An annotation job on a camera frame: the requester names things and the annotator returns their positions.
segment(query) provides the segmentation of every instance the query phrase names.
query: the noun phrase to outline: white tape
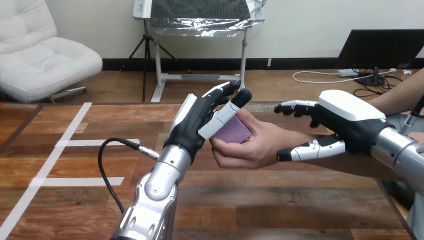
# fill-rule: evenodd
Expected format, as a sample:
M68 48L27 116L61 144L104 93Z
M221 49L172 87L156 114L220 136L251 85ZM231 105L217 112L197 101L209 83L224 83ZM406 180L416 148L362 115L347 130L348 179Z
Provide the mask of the white tape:
M129 141L140 144L138 139L128 139ZM69 140L69 141L58 141L55 147L85 147L85 146L101 146L106 139L98 140ZM107 144L108 146L120 146L123 145L120 142L113 141Z
M108 177L110 185L120 186L124 180L123 176ZM29 184L30 186L43 187L93 187L106 186L105 181L101 177L81 177L81 178L37 178L34 177Z
M72 135L74 134L75 130L78 128L78 125L80 125L81 121L83 120L84 116L90 109L91 105L92 105L91 102L86 102L82 105L81 109L73 118L72 122L69 124L66 131L60 138L60 141L65 142L71 139ZM39 170L35 178L45 179L47 175L49 175L50 171L52 170L56 161L59 159L64 148L65 148L64 146L54 147L53 151L50 153L50 155L48 156L47 160L45 161L44 165L41 167L41 169ZM26 189L22 197L14 206L13 210L9 213L9 216L7 216L6 220L1 225L0 239L6 239L9 236L9 234L15 227L16 223L19 221L22 214L24 214L25 210L27 209L28 205L30 205L31 201L33 200L34 196L36 195L39 189L40 189L39 185L29 186Z

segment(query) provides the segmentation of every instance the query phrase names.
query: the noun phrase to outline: chair leg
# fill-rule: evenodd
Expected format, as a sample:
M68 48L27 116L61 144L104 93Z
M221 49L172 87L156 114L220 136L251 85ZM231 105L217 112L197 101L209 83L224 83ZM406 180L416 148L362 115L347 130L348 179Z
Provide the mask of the chair leg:
M68 96L68 95L71 95L71 94L79 93L79 92L87 92L87 88L85 86L82 86L82 87L77 87L77 88L65 90L63 92L52 94L52 95L48 96L48 98L53 101L55 99L58 99L58 98L61 98L61 97L64 97L64 96Z

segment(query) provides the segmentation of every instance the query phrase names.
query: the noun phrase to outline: computer monitor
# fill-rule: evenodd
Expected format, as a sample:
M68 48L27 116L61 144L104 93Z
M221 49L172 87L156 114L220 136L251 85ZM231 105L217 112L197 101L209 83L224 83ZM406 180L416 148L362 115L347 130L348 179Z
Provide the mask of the computer monitor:
M338 69L373 69L356 82L382 86L380 69L407 68L424 47L424 29L352 30L338 56Z

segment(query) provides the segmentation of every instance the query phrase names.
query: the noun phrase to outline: tripod stand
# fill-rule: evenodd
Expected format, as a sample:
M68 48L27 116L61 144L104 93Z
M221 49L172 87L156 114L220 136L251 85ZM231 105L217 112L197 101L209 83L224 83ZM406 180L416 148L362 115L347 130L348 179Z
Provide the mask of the tripod stand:
M132 51L131 55L128 57L128 65L130 65L131 60L133 59L134 54L137 52L139 47L142 45L142 43L145 41L144 44L144 67L143 67L143 103L146 100L146 78L147 78L147 72L148 72L148 63L150 64L152 62L151 54L150 54L150 41L154 41L153 37L149 35L149 30L147 27L146 19L143 19L144 24L144 34L141 41L138 43L137 47L135 47L134 51ZM177 59L168 51L166 50L162 45L159 44L160 49L162 49L168 56L172 58L174 62L177 62ZM125 64L122 65L120 71L125 70Z

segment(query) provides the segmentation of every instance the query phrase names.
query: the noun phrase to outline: white wall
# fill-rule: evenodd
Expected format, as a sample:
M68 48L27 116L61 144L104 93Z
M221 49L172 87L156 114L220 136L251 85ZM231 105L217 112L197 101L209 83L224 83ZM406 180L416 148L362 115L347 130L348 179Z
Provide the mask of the white wall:
M59 36L102 58L127 58L143 35L143 22L132 16L134 0L46 1ZM268 0L265 9L265 22L248 32L248 58L337 57L351 29L424 28L424 0ZM241 37L160 42L177 58L240 58ZM134 57L143 54L142 48Z

